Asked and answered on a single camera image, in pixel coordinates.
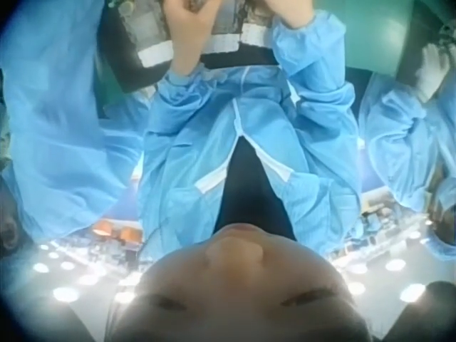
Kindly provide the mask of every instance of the surgical light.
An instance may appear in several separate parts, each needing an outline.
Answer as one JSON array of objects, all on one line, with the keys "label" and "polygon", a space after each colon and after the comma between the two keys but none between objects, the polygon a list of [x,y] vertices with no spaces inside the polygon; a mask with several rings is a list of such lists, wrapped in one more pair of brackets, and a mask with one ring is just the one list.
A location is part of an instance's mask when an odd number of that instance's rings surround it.
[{"label": "surgical light", "polygon": [[368,273],[368,267],[365,264],[356,264],[350,266],[348,270],[354,274],[366,274]]},{"label": "surgical light", "polygon": [[135,299],[133,292],[119,292],[115,295],[114,300],[120,304],[129,304]]},{"label": "surgical light", "polygon": [[34,264],[33,269],[38,273],[49,273],[49,267],[42,263]]},{"label": "surgical light", "polygon": [[421,238],[421,233],[418,230],[416,230],[414,232],[411,232],[408,237],[410,237],[413,240],[416,240],[416,239]]},{"label": "surgical light", "polygon": [[136,286],[140,283],[142,274],[140,272],[133,272],[127,278],[119,282],[121,286]]},{"label": "surgical light", "polygon": [[53,291],[54,298],[64,303],[73,303],[79,299],[79,293],[69,287],[59,287]]},{"label": "surgical light", "polygon": [[348,285],[348,290],[350,291],[351,294],[354,296],[359,296],[366,292],[366,287],[362,283],[350,283]]},{"label": "surgical light", "polygon": [[411,284],[400,294],[400,300],[405,303],[413,303],[417,301],[426,291],[426,286],[423,284]]},{"label": "surgical light", "polygon": [[94,274],[86,274],[79,278],[79,284],[86,286],[93,286],[98,283],[100,279]]},{"label": "surgical light", "polygon": [[385,268],[390,272],[402,271],[407,263],[402,259],[393,259],[385,265]]},{"label": "surgical light", "polygon": [[69,262],[69,261],[62,262],[60,266],[62,269],[65,269],[66,271],[71,271],[72,269],[74,269],[76,267],[76,265],[74,263]]}]

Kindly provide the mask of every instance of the blue protective gown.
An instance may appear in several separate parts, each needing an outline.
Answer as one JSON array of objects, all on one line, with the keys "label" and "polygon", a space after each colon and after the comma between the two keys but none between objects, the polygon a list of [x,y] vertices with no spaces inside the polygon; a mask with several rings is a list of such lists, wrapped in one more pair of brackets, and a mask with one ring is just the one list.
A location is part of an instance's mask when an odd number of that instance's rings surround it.
[{"label": "blue protective gown", "polygon": [[102,217],[130,184],[150,111],[138,94],[105,108],[94,84],[104,0],[22,1],[0,40],[13,160],[3,172],[35,242]]},{"label": "blue protective gown", "polygon": [[428,187],[440,161],[447,178],[436,197],[456,203],[456,72],[438,96],[423,105],[413,90],[388,76],[374,75],[360,112],[360,134],[375,171],[404,207],[425,212]]},{"label": "blue protective gown", "polygon": [[[297,240],[321,254],[340,247],[361,212],[345,32],[325,11],[296,31],[275,21],[280,68],[200,66],[160,81],[139,189],[143,259],[210,238],[241,136],[256,150]],[[300,97],[296,105],[287,81]]]}]

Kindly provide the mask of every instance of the hand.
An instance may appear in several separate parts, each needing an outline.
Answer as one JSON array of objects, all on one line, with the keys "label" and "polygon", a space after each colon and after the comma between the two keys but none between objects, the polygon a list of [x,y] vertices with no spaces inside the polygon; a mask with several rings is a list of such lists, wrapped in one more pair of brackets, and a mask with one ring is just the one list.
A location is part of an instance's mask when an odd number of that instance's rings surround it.
[{"label": "hand", "polygon": [[189,10],[190,0],[165,0],[164,10],[174,48],[171,69],[188,76],[200,61],[222,0],[206,0],[198,13]]},{"label": "hand", "polygon": [[423,49],[423,64],[417,72],[415,86],[418,98],[427,103],[442,85],[450,70],[450,58],[444,51],[439,51],[435,44],[428,44]]},{"label": "hand", "polygon": [[314,0],[265,0],[269,8],[292,29],[300,29],[314,19]]}]

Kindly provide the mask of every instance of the hair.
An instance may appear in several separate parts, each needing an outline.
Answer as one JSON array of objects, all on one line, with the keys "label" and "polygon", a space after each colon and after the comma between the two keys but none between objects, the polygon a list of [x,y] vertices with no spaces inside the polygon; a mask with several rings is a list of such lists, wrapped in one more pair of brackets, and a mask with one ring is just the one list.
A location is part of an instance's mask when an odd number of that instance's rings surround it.
[{"label": "hair", "polygon": [[0,176],[0,259],[15,253],[29,239],[19,219],[16,201]]}]

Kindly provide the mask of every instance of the eye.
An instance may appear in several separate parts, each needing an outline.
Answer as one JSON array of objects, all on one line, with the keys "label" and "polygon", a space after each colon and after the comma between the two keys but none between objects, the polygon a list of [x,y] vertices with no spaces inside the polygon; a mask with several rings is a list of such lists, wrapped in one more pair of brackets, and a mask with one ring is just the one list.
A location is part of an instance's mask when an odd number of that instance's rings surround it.
[{"label": "eye", "polygon": [[167,297],[161,296],[161,295],[152,295],[149,298],[149,304],[156,306],[162,310],[168,310],[168,311],[186,311],[187,307],[180,303],[179,301],[175,301],[172,299],[169,299]]},{"label": "eye", "polygon": [[313,301],[319,301],[321,299],[331,298],[337,296],[337,292],[331,288],[320,288],[312,291],[304,292],[298,296],[294,296],[290,299],[285,300],[281,303],[282,306],[300,306],[312,303]]}]

